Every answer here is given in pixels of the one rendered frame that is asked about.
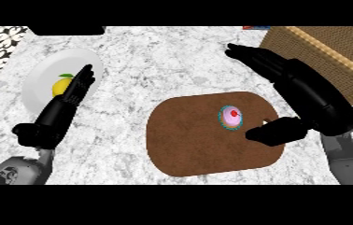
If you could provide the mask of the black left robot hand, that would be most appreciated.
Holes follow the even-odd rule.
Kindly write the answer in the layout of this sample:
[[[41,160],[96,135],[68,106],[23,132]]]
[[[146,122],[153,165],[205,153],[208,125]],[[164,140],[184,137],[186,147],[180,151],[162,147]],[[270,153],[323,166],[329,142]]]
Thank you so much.
[[[93,66],[87,64],[72,78],[68,89],[45,105],[34,123],[19,123],[12,128],[23,147],[54,149],[72,124],[79,103],[94,82]]]

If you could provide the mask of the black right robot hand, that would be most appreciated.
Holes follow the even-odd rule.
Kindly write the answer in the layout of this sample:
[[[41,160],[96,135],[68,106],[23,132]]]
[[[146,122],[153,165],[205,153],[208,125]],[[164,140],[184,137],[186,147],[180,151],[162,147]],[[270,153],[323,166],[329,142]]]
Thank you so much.
[[[298,59],[285,59],[271,50],[227,44],[224,54],[239,60],[273,84],[297,117],[282,117],[245,132],[248,140],[266,146],[301,140],[308,130],[336,136],[353,130],[353,106],[341,92]]]

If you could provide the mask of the brown wicker basket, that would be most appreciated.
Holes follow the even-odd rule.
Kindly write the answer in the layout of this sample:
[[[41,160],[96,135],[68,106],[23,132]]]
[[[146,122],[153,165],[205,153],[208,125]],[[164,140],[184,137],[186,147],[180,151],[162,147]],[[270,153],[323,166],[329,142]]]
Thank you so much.
[[[260,47],[302,61],[353,105],[353,26],[273,26]]]

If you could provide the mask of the pink frosted cupcake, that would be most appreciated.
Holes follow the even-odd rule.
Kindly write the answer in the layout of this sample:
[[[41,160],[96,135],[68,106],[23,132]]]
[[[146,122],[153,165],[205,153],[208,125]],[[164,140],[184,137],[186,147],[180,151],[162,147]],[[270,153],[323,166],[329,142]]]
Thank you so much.
[[[226,130],[235,131],[242,126],[242,113],[232,105],[224,105],[218,111],[218,123]]]

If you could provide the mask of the brown wooden cutting board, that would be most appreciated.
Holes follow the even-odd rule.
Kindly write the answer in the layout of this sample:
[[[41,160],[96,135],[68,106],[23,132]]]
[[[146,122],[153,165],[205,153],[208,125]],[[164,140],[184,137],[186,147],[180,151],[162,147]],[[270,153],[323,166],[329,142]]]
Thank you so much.
[[[218,121],[232,105],[242,125],[230,131]],[[254,93],[237,91],[174,97],[162,101],[146,125],[146,149],[158,170],[170,176],[198,176],[271,165],[283,146],[269,147],[245,138],[245,132],[273,121],[277,112]]]

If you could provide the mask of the yellow lemon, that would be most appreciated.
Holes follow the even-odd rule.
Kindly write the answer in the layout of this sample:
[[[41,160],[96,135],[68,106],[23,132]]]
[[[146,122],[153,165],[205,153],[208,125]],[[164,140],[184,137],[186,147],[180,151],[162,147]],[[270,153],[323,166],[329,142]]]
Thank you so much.
[[[62,94],[72,82],[74,75],[62,74],[60,79],[51,85],[51,96]]]

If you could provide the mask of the white round plate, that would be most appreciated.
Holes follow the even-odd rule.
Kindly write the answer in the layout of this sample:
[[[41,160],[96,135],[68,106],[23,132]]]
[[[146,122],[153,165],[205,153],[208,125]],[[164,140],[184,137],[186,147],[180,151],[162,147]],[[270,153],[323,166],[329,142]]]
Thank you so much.
[[[82,66],[93,66],[94,83],[84,101],[93,96],[103,73],[103,63],[97,55],[87,49],[63,49],[50,55],[32,68],[22,87],[22,103],[34,115],[38,115],[51,100],[51,85],[62,74],[75,75]]]

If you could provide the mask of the black white patterned tile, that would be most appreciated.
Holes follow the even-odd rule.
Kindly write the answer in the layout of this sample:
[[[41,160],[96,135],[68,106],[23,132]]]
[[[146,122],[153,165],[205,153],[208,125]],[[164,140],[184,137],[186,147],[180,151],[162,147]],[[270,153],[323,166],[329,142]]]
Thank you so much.
[[[0,26],[0,69],[9,61],[12,52],[26,31],[26,26]]]

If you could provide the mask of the black appliance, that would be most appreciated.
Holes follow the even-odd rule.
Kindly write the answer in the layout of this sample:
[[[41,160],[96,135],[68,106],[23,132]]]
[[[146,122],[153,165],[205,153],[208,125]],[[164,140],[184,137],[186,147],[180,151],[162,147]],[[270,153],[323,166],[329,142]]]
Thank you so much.
[[[103,35],[105,26],[31,26],[37,35]]]

